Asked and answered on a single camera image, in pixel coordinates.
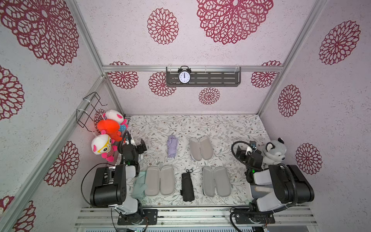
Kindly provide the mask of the black umbrella case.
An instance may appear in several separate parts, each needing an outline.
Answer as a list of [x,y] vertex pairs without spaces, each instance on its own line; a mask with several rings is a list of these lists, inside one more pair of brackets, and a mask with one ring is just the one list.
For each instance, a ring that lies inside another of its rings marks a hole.
[[231,184],[227,169],[224,166],[212,168],[203,167],[203,194],[214,197],[217,193],[220,197],[231,195]]

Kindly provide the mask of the black umbrella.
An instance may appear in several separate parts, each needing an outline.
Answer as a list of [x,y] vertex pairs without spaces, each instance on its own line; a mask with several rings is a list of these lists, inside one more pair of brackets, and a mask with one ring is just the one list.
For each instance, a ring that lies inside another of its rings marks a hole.
[[191,173],[193,173],[192,169],[186,169],[186,172],[181,175],[182,188],[180,190],[180,195],[183,197],[184,202],[192,202],[195,200]]

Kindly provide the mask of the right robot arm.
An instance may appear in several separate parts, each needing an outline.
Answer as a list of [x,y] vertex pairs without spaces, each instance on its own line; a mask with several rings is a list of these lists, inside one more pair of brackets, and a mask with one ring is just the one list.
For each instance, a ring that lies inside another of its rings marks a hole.
[[231,152],[246,167],[249,190],[253,187],[269,190],[259,198],[252,198],[247,208],[230,209],[233,227],[237,224],[274,224],[274,213],[314,200],[314,189],[299,167],[283,164],[287,147],[282,138],[269,141],[262,150],[258,150],[254,141],[237,141],[231,145]]

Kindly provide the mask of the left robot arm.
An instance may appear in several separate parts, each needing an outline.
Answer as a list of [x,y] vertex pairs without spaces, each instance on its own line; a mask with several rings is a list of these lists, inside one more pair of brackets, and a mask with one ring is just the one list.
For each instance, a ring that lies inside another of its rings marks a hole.
[[127,192],[127,182],[140,174],[141,154],[147,151],[144,140],[136,145],[129,131],[125,131],[122,140],[115,141],[107,133],[96,136],[91,142],[91,150],[107,162],[103,167],[95,165],[96,170],[89,200],[82,193],[83,199],[92,207],[108,207],[119,214],[118,223],[124,225],[145,224],[149,219],[145,215],[139,200]]

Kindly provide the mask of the purple folded umbrella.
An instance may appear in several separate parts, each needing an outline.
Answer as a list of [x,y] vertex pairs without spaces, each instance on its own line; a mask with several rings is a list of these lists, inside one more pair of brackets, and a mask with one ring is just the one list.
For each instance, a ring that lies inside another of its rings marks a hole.
[[178,139],[175,135],[170,135],[167,141],[168,158],[176,158]]

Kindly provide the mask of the green folded umbrella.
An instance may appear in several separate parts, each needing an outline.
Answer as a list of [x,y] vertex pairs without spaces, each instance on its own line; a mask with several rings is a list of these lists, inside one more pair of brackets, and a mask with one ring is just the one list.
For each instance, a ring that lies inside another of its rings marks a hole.
[[146,171],[140,172],[139,175],[136,177],[133,185],[133,192],[131,196],[134,199],[142,199],[145,197],[145,190],[147,189],[145,181]]

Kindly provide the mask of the husky plush toy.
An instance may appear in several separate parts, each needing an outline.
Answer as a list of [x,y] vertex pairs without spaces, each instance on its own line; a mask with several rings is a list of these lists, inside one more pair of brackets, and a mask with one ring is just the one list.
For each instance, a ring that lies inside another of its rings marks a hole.
[[280,164],[286,158],[287,147],[285,142],[278,138],[268,142],[262,152],[262,168],[267,169],[269,165]]

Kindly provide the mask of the orange plush toy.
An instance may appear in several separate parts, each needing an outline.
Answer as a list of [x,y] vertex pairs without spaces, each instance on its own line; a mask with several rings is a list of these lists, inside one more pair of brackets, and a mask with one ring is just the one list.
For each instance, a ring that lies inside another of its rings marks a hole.
[[112,119],[103,119],[97,123],[97,129],[100,134],[109,135],[116,142],[122,141],[120,125]]

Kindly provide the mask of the white plush with glasses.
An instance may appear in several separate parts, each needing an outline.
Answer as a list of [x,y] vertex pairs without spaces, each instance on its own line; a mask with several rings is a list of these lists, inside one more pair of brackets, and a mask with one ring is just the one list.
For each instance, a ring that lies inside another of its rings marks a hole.
[[115,140],[112,139],[106,132],[97,135],[91,142],[91,149],[95,155],[101,156],[108,162],[114,161],[114,154],[118,151],[118,147],[114,145]]

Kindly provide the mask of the white pink plush top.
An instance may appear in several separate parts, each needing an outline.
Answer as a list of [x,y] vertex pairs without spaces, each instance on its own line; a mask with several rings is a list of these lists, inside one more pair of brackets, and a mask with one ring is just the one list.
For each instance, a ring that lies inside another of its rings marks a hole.
[[103,114],[104,119],[111,119],[120,125],[120,132],[124,132],[128,128],[128,120],[116,110],[108,110]]

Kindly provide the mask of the floral table mat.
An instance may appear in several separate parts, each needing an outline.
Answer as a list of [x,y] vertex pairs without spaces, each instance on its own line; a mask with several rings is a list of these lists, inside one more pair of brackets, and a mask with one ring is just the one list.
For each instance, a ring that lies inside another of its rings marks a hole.
[[[200,116],[133,116],[128,130],[136,143],[143,139],[147,146],[140,161],[142,171],[149,166],[171,165],[175,175],[175,191],[172,195],[145,196],[141,199],[144,206],[184,206],[180,195],[181,175],[192,169],[191,179],[195,200],[192,206],[242,206],[249,203],[245,166],[237,161],[232,152],[234,142],[256,141],[258,149],[269,142],[270,138],[261,119],[256,115],[200,115]],[[176,158],[168,158],[167,141],[170,135],[178,139]],[[190,138],[200,139],[208,136],[214,155],[209,160],[195,161],[191,157]],[[203,194],[203,167],[227,169],[231,195],[228,197],[207,197]]]

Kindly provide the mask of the black alarm clock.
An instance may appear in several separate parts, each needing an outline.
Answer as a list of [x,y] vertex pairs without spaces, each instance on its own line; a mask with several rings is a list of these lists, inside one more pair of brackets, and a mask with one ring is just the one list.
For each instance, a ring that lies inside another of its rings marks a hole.
[[183,65],[180,68],[178,68],[179,82],[181,84],[188,84],[191,80],[191,73],[192,73],[192,70],[186,65]]

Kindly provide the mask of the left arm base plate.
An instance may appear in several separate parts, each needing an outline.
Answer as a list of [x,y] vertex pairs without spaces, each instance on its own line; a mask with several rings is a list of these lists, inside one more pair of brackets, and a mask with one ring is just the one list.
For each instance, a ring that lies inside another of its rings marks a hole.
[[124,215],[120,213],[117,224],[118,225],[156,225],[157,224],[157,209],[140,209],[138,212]]

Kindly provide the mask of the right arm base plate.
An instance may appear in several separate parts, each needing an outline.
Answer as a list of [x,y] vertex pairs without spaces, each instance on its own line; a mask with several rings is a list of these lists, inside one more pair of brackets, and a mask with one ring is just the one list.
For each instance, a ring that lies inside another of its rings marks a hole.
[[271,211],[254,212],[246,209],[238,209],[232,212],[237,224],[275,224],[275,218]]

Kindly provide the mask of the grey wall shelf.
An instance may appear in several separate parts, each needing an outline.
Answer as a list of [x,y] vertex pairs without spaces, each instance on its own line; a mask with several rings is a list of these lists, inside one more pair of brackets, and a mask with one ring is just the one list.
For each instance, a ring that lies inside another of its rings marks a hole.
[[241,68],[236,66],[231,71],[222,70],[191,73],[191,80],[188,84],[181,84],[178,80],[178,68],[166,67],[166,85],[168,87],[237,87],[241,83]]

